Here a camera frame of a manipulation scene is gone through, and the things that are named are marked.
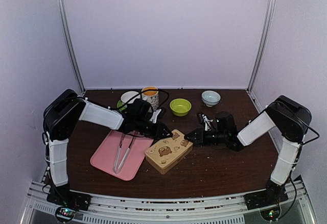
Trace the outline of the bear print tin lid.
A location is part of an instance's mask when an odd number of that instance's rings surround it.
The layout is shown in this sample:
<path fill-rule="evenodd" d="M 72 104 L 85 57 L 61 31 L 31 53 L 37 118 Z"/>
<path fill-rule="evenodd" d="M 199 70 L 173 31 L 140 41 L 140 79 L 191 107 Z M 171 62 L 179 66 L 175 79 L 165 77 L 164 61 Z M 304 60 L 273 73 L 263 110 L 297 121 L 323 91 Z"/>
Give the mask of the bear print tin lid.
<path fill-rule="evenodd" d="M 184 138 L 177 129 L 173 136 L 161 139 L 145 150 L 146 160 L 162 175 L 165 175 L 193 149 L 193 143 Z"/>

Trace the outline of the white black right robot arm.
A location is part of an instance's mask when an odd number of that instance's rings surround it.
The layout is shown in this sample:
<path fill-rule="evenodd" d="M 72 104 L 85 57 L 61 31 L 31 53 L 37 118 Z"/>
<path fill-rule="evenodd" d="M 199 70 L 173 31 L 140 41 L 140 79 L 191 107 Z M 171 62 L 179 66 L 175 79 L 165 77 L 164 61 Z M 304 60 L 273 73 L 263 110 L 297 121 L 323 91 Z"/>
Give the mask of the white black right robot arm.
<path fill-rule="evenodd" d="M 186 134 L 185 140 L 200 145 L 222 143 L 235 152 L 273 129 L 279 131 L 282 142 L 278 159 L 267 181 L 266 190 L 262 193 L 262 200 L 269 205 L 281 197 L 285 183 L 299 161 L 302 148 L 308 144 L 305 140 L 307 132 L 313 132 L 315 140 L 320 137 L 310 126 L 310 110 L 285 95 L 280 95 L 267 105 L 241 130 L 237 129 L 233 115 L 226 111 L 217 113 L 214 119 L 201 112 L 197 113 L 197 117 L 202 126 Z"/>

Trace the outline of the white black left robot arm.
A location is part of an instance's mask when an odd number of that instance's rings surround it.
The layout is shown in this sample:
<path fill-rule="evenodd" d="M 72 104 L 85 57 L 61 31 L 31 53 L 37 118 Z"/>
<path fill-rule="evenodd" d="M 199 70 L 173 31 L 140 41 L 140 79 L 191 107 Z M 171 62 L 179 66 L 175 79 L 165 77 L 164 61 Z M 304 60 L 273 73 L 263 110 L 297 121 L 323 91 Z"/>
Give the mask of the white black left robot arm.
<path fill-rule="evenodd" d="M 116 108 L 105 107 L 72 89 L 61 93 L 43 112 L 42 139 L 46 145 L 46 160 L 50 168 L 51 193 L 63 206 L 74 198 L 67 176 L 67 144 L 77 122 L 86 121 L 111 130 L 130 134 L 138 132 L 152 139 L 172 137 L 172 131 L 160 121 L 164 108 L 153 109 L 137 92 Z"/>

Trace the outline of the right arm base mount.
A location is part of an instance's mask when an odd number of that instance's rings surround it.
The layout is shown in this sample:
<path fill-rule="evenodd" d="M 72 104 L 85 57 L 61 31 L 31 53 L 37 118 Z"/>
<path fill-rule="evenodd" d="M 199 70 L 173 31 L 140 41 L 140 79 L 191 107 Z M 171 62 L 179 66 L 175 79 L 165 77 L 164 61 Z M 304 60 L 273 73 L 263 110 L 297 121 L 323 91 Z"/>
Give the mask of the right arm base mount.
<path fill-rule="evenodd" d="M 261 218 L 269 222 L 277 221 L 281 217 L 281 203 L 288 199 L 286 193 L 274 197 L 269 195 L 267 190 L 244 195 L 247 210 L 258 210 Z"/>

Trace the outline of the tan tin box base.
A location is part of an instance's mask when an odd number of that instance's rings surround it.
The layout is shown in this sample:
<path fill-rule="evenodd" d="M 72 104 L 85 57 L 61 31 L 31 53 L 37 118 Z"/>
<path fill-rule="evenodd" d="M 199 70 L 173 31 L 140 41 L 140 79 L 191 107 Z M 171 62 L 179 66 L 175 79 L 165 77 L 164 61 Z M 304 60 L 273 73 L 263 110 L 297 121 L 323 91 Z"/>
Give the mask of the tan tin box base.
<path fill-rule="evenodd" d="M 181 146 L 150 148 L 145 151 L 145 158 L 160 174 L 165 175 L 186 157 L 192 149 L 192 146 L 189 148 Z"/>

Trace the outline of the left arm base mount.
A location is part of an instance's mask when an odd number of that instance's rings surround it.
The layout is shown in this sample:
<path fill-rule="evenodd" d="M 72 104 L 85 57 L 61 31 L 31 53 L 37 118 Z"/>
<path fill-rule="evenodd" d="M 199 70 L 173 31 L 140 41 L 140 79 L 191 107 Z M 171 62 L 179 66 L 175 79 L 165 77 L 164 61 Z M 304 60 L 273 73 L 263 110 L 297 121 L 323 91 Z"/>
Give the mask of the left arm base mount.
<path fill-rule="evenodd" d="M 63 198 L 57 192 L 49 192 L 46 200 L 58 205 L 55 210 L 55 217 L 61 223 L 67 223 L 74 219 L 80 211 L 87 211 L 90 205 L 89 194 L 70 192 L 68 197 Z"/>

